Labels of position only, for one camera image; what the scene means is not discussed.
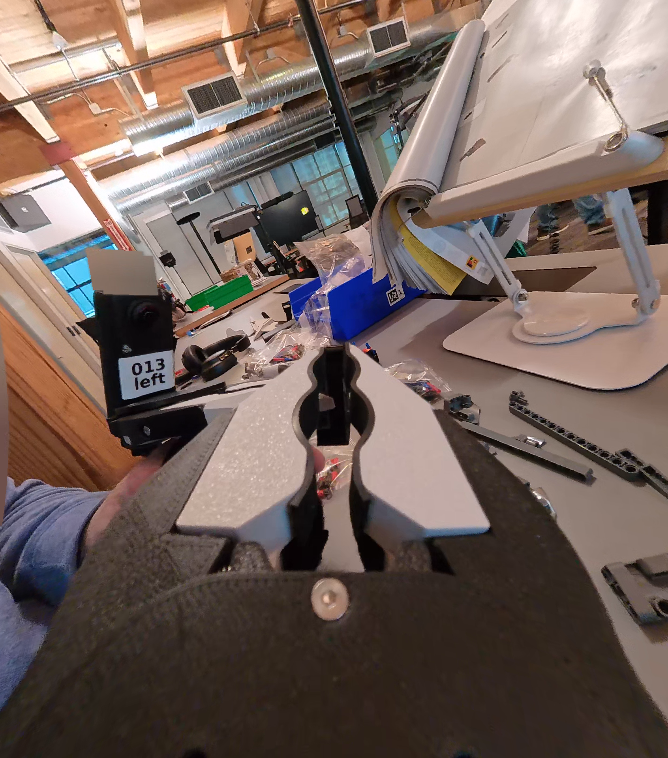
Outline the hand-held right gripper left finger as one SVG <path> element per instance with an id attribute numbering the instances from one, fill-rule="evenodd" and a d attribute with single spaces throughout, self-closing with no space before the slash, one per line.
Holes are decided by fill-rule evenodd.
<path id="1" fill-rule="evenodd" d="M 239 403 L 176 520 L 178 534 L 259 544 L 286 570 L 319 566 L 328 534 L 310 437 L 319 415 L 314 368 L 324 355 L 308 350 Z"/>

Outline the black plate assembly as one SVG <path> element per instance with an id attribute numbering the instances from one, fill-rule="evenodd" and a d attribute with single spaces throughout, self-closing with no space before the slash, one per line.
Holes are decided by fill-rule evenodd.
<path id="1" fill-rule="evenodd" d="M 317 379 L 319 415 L 317 443 L 345 445 L 351 428 L 350 359 L 344 346 L 329 346 L 313 366 Z"/>

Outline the person's left hand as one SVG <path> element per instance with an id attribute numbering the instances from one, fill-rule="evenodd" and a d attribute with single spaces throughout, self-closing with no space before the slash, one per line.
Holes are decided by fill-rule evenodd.
<path id="1" fill-rule="evenodd" d="M 145 484 L 161 469 L 167 458 L 167 446 L 164 444 L 147 458 L 136 464 L 111 490 L 96 508 L 90 518 L 82 541 L 83 554 L 88 552 L 102 537 L 113 518 L 129 503 Z"/>

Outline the black headphones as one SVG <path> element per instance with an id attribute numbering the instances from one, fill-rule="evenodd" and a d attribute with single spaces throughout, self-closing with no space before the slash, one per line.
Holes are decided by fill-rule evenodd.
<path id="1" fill-rule="evenodd" d="M 229 335 L 204 348 L 191 345 L 182 354 L 182 366 L 189 376 L 212 381 L 238 365 L 237 354 L 250 346 L 251 339 L 246 334 Z"/>

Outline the green plastic bins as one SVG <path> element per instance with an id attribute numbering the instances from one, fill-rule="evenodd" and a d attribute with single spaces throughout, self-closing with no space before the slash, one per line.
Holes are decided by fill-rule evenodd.
<path id="1" fill-rule="evenodd" d="M 217 309 L 251 293 L 253 293 L 252 281 L 245 274 L 196 293 L 187 298 L 185 304 L 192 312 L 207 307 Z"/>

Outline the black pole stand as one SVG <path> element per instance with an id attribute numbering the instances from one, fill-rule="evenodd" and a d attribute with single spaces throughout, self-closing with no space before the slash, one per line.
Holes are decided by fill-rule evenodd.
<path id="1" fill-rule="evenodd" d="M 210 284 L 213 286 L 222 282 L 220 267 L 217 265 L 205 239 L 197 229 L 197 220 L 199 217 L 199 212 L 187 212 L 177 218 L 176 223 L 181 229 L 186 241 L 189 242 L 192 247 L 196 259 L 204 269 Z"/>

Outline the black studio light panel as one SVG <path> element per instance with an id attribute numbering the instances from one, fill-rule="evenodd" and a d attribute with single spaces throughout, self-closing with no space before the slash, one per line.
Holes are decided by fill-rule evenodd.
<path id="1" fill-rule="evenodd" d="M 212 219 L 207 230 L 217 244 L 223 244 L 256 227 L 260 223 L 260 214 L 256 205 L 243 205 Z"/>

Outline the long dark grey holed beam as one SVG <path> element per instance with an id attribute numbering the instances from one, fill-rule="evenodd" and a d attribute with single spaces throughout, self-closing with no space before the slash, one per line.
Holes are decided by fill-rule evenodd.
<path id="1" fill-rule="evenodd" d="M 648 484 L 668 500 L 668 477 L 631 450 L 624 448 L 612 452 L 585 439 L 578 433 L 532 410 L 525 394 L 518 390 L 513 390 L 509 394 L 509 412 L 616 476 L 631 482 L 642 481 Z"/>

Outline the crumpled clear plastic bag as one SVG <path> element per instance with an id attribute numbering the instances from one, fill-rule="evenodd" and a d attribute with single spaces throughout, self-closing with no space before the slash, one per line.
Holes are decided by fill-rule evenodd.
<path id="1" fill-rule="evenodd" d="M 373 248 L 367 226 L 302 242 L 301 250 L 315 267 L 324 292 L 366 270 L 371 270 L 373 275 Z M 330 344 L 336 344 L 326 337 L 316 335 Z"/>

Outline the large black screen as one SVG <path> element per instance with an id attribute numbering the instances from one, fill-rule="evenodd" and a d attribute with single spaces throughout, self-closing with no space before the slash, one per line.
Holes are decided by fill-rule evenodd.
<path id="1" fill-rule="evenodd" d="M 307 191 L 286 193 L 261 206 L 260 224 L 268 242 L 279 246 L 306 240 L 320 231 Z"/>

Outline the black steel column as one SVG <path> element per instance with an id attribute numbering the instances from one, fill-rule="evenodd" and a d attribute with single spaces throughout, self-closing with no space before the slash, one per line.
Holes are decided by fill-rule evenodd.
<path id="1" fill-rule="evenodd" d="M 317 7 L 313 1 L 297 1 L 301 24 L 308 38 L 310 50 L 317 63 L 317 68 L 326 90 L 329 104 L 335 115 L 337 125 L 347 151 L 352 170 L 368 214 L 372 214 L 378 201 L 376 186 L 373 182 L 364 150 L 358 139 L 355 122 L 351 117 L 345 93 L 342 89 L 329 45 L 323 32 Z"/>

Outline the open instruction booklet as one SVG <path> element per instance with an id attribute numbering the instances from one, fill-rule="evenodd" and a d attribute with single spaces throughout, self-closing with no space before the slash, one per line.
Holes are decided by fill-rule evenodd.
<path id="1" fill-rule="evenodd" d="M 397 203 L 428 227 L 665 171 L 668 2 L 492 2 L 457 34 L 370 223 L 373 281 L 439 293 Z"/>

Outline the grey wall box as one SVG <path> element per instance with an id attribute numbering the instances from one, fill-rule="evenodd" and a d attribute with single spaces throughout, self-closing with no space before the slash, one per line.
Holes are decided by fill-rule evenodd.
<path id="1" fill-rule="evenodd" d="M 0 216 L 11 230 L 20 233 L 36 231 L 51 224 L 50 218 L 28 193 L 1 196 Z"/>

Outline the silver ventilation duct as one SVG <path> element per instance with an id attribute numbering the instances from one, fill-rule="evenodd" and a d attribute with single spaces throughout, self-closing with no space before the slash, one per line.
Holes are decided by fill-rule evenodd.
<path id="1" fill-rule="evenodd" d="M 333 115 L 325 102 L 282 111 L 110 176 L 100 188 L 119 213 L 136 214 L 150 203 L 221 180 L 332 126 Z"/>

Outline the silver duct with vents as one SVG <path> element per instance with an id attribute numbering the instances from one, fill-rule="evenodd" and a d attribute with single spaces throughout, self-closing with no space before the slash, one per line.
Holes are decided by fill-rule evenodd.
<path id="1" fill-rule="evenodd" d="M 390 54 L 374 56 L 364 33 L 356 42 L 339 45 L 331 51 L 340 81 L 418 54 L 449 36 L 431 26 L 415 25 L 409 29 L 410 45 Z M 186 101 L 149 111 L 141 118 L 120 121 L 122 135 L 129 140 L 136 155 L 180 143 L 220 126 L 260 114 L 274 106 L 308 96 L 323 89 L 323 81 L 313 58 L 289 64 L 258 80 L 241 79 L 245 102 L 234 104 L 217 114 L 197 119 Z"/>

